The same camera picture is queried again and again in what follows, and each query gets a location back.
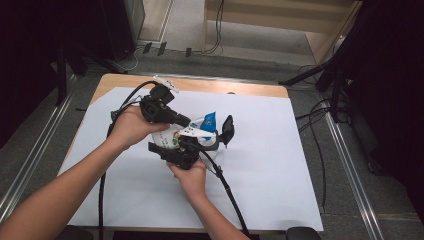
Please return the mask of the light wooden cabinet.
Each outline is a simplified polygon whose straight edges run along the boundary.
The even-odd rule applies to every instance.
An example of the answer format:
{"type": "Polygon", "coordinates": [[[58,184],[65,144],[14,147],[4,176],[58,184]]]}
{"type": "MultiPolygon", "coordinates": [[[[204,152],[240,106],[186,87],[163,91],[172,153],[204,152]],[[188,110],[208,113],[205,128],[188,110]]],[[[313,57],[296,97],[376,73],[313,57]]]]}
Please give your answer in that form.
{"type": "Polygon", "coordinates": [[[223,22],[304,31],[317,64],[356,19],[362,0],[224,0],[223,22]]]}

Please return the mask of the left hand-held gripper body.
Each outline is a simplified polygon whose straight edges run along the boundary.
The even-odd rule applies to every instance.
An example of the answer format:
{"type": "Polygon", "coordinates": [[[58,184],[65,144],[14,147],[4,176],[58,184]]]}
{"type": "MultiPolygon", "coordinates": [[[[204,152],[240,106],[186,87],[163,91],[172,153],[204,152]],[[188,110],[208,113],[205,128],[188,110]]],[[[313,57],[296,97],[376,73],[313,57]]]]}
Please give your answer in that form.
{"type": "Polygon", "coordinates": [[[141,99],[142,115],[148,122],[175,123],[178,114],[167,106],[174,99],[173,92],[178,93],[172,81],[153,76],[154,87],[141,99]]]}

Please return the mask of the metal floor rail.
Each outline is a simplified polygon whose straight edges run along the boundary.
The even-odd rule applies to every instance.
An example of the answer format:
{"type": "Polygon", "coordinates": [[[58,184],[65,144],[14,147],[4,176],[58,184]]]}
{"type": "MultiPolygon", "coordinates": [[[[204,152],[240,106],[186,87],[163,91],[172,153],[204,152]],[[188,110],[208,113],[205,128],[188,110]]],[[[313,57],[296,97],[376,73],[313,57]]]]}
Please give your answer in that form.
{"type": "Polygon", "coordinates": [[[335,123],[330,115],[326,116],[326,122],[331,132],[333,141],[337,148],[340,160],[349,181],[353,196],[358,206],[362,221],[367,230],[370,240],[385,240],[380,228],[379,221],[373,206],[366,194],[362,181],[357,173],[353,159],[348,150],[340,127],[335,123]]]}
{"type": "Polygon", "coordinates": [[[8,188],[5,196],[0,201],[0,223],[3,223],[15,209],[29,180],[31,179],[36,167],[38,166],[38,163],[43,156],[45,149],[56,132],[59,123],[63,119],[63,116],[65,115],[66,110],[68,109],[69,104],[74,96],[75,90],[79,85],[79,80],[75,74],[70,77],[68,84],[69,92],[67,93],[65,99],[59,106],[54,108],[35,144],[31,148],[31,151],[23,162],[22,167],[13,180],[11,186],[8,188]]]}

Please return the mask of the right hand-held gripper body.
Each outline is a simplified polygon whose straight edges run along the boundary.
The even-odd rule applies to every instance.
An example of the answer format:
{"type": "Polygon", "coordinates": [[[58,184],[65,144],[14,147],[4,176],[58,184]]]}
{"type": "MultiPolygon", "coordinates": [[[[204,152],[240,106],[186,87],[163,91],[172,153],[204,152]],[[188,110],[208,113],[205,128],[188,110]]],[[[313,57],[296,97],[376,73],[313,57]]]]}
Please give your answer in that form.
{"type": "Polygon", "coordinates": [[[186,127],[178,131],[177,147],[166,151],[166,161],[184,170],[190,169],[201,158],[213,161],[209,151],[214,150],[217,135],[197,128],[186,127]]]}

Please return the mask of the person's right hand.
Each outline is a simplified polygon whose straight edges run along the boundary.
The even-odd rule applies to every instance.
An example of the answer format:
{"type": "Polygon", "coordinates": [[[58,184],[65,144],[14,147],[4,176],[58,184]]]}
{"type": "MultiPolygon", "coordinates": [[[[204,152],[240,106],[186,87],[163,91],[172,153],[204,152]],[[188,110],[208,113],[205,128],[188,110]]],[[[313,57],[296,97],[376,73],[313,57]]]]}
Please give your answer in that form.
{"type": "Polygon", "coordinates": [[[171,163],[168,163],[167,166],[179,181],[180,187],[189,202],[206,198],[206,166],[204,163],[196,161],[189,170],[181,169],[171,163]]]}

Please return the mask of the dark metal cabinet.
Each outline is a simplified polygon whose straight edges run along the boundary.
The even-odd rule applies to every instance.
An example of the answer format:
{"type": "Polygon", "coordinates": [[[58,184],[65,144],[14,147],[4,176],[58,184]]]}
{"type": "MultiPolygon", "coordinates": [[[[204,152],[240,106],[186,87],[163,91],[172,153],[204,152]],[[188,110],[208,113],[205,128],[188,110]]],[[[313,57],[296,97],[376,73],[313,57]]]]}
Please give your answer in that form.
{"type": "Polygon", "coordinates": [[[145,9],[143,0],[101,0],[109,58],[121,60],[136,48],[145,9]]]}

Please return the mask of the black metal stand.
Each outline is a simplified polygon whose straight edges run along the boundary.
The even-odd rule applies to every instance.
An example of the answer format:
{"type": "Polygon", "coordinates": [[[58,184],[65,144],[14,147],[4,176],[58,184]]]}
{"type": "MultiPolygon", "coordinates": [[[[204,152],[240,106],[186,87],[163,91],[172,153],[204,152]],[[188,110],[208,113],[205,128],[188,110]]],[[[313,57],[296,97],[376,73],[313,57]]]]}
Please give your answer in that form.
{"type": "Polygon", "coordinates": [[[104,60],[100,55],[88,50],[81,44],[74,41],[59,41],[57,45],[57,101],[56,105],[61,105],[65,98],[68,96],[67,91],[67,78],[66,78],[66,64],[69,64],[71,69],[77,75],[85,75],[87,66],[83,60],[86,56],[94,60],[99,65],[108,69],[112,73],[120,73],[111,63],[104,60]]]}
{"type": "Polygon", "coordinates": [[[329,87],[332,87],[330,99],[330,115],[334,122],[340,122],[339,113],[339,96],[342,88],[342,82],[346,79],[345,70],[342,66],[343,60],[340,57],[334,56],[320,65],[294,77],[289,80],[279,81],[282,86],[292,86],[309,77],[320,73],[321,76],[315,83],[315,89],[318,92],[325,92],[329,87]]]}

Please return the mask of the blue and white pouch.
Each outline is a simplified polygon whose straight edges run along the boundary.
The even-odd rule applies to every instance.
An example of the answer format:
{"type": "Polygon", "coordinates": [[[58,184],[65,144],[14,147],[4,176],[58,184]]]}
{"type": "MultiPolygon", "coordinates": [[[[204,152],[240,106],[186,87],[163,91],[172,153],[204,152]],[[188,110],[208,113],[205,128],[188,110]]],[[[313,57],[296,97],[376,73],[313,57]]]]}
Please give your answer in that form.
{"type": "Polygon", "coordinates": [[[211,150],[207,150],[206,153],[214,159],[219,147],[215,113],[211,112],[192,120],[187,127],[172,124],[167,130],[152,134],[153,142],[166,149],[176,149],[179,146],[178,141],[183,137],[188,137],[202,147],[211,147],[211,150]]]}

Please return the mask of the clear jar with black lid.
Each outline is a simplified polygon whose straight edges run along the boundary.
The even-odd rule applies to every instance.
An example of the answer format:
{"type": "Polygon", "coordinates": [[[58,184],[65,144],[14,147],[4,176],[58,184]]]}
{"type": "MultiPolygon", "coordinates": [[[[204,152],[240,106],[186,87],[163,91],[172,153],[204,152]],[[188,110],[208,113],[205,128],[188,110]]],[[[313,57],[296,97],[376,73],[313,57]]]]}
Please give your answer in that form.
{"type": "Polygon", "coordinates": [[[207,160],[210,157],[214,160],[218,153],[219,144],[222,143],[224,146],[227,146],[234,134],[233,117],[229,115],[222,125],[221,133],[215,131],[212,137],[201,137],[199,139],[199,144],[201,145],[200,158],[207,160]]]}

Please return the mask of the person's left hand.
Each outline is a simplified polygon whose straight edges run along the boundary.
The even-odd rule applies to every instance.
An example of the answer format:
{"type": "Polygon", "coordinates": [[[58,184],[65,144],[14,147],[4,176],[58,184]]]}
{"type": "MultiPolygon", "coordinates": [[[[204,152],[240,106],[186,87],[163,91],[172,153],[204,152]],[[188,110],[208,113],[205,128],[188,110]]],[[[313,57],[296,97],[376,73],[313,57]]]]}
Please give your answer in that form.
{"type": "Polygon", "coordinates": [[[112,132],[105,140],[105,145],[118,151],[124,151],[139,143],[149,134],[167,130],[169,127],[169,124],[146,121],[139,107],[130,106],[117,118],[112,132]]]}

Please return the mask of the dark curtain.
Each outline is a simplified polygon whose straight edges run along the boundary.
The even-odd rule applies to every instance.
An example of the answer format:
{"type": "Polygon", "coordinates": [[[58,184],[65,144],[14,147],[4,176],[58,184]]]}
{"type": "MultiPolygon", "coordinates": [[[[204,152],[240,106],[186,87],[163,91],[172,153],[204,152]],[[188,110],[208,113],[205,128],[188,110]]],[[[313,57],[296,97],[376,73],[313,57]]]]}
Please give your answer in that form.
{"type": "Polygon", "coordinates": [[[405,187],[424,224],[424,0],[362,0],[345,43],[368,159],[405,187]]]}
{"type": "Polygon", "coordinates": [[[0,0],[0,148],[58,85],[51,63],[95,0],[0,0]]]}

